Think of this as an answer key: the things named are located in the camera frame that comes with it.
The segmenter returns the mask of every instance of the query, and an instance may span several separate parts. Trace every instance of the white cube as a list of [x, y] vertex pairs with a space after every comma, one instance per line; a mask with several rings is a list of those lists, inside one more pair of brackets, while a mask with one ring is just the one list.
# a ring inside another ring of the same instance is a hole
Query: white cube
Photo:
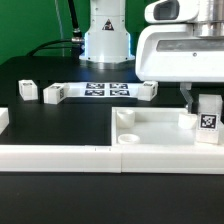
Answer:
[[20, 80], [19, 93], [22, 96], [23, 100], [38, 99], [37, 86], [32, 80]]
[[221, 113], [222, 97], [220, 95], [199, 95], [196, 142], [219, 143]]
[[147, 81], [138, 87], [138, 99], [151, 101], [158, 92], [158, 82]]
[[44, 103], [58, 104], [67, 97], [68, 83], [54, 83], [44, 89]]
[[8, 108], [0, 108], [0, 134], [9, 124]]

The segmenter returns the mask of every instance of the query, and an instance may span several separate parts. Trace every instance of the black tabletop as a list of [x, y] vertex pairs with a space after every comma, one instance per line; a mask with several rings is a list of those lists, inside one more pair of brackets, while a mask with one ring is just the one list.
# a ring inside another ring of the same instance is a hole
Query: black tabletop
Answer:
[[[39, 99], [23, 101], [18, 81], [33, 80]], [[0, 144], [111, 145], [111, 108], [184, 107], [178, 84], [162, 85], [151, 102], [136, 98], [66, 98], [58, 105], [43, 103], [43, 89], [55, 82], [139, 83], [134, 67], [98, 70], [80, 67], [71, 58], [16, 57], [0, 66], [0, 106], [9, 108], [10, 125]]]
[[[10, 125], [0, 137], [6, 144], [110, 145], [112, 106], [186, 104], [179, 85], [167, 83], [160, 83], [151, 102], [67, 98], [45, 105], [41, 91], [38, 101], [24, 102], [17, 87], [21, 79], [34, 80], [40, 90], [54, 82], [139, 82], [133, 68], [99, 71], [70, 58], [12, 58], [0, 66], [0, 106], [10, 112]], [[192, 92], [198, 91], [221, 94], [223, 88], [196, 86]], [[223, 175], [0, 173], [1, 224], [222, 224], [223, 198]]]

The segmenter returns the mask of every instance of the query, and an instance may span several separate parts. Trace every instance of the green wall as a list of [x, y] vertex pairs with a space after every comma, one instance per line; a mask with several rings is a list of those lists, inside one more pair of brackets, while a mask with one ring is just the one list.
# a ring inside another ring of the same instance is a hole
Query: green wall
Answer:
[[[152, 0], [127, 0], [126, 28], [132, 35], [135, 54], [139, 33], [147, 25], [144, 8]], [[74, 0], [82, 32], [89, 28], [90, 0]], [[72, 36], [67, 0], [58, 0], [65, 38]], [[0, 64], [14, 56], [23, 56], [38, 45], [60, 39], [55, 0], [0, 1]], [[37, 55], [62, 55], [60, 50], [41, 51]]]

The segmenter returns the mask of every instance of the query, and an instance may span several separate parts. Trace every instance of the white plastic tray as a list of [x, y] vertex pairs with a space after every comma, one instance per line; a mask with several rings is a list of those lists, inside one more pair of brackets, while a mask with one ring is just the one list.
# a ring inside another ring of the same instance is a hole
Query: white plastic tray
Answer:
[[[185, 109], [127, 108], [135, 111], [130, 129], [119, 129], [116, 111], [112, 113], [113, 146], [122, 153], [122, 172], [216, 173], [224, 174], [224, 128], [218, 145], [195, 143], [195, 130], [178, 127], [178, 116]], [[135, 134], [140, 144], [118, 143], [121, 134]]]

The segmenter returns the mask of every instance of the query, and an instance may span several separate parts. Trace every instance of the black cable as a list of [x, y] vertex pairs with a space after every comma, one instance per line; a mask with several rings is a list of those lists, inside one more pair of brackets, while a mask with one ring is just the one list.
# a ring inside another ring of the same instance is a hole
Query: black cable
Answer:
[[44, 47], [44, 48], [40, 48], [39, 50], [37, 50], [35, 53], [37, 53], [38, 51], [42, 51], [42, 50], [57, 50], [57, 49], [72, 49], [72, 46], [71, 47]]
[[77, 19], [77, 16], [76, 16], [75, 5], [74, 5], [73, 0], [68, 0], [68, 5], [69, 5], [71, 18], [72, 18], [72, 26], [73, 26], [73, 29], [74, 29], [73, 34], [74, 34], [75, 37], [82, 37], [82, 33], [79, 29], [78, 19]]
[[27, 53], [26, 56], [33, 56], [37, 51], [43, 49], [44, 47], [46, 46], [49, 46], [49, 45], [53, 45], [53, 44], [59, 44], [59, 43], [72, 43], [71, 39], [62, 39], [62, 40], [54, 40], [54, 41], [50, 41], [50, 42], [47, 42], [45, 44], [41, 44], [40, 46], [38, 46], [37, 48], [35, 48], [34, 50], [30, 51]]

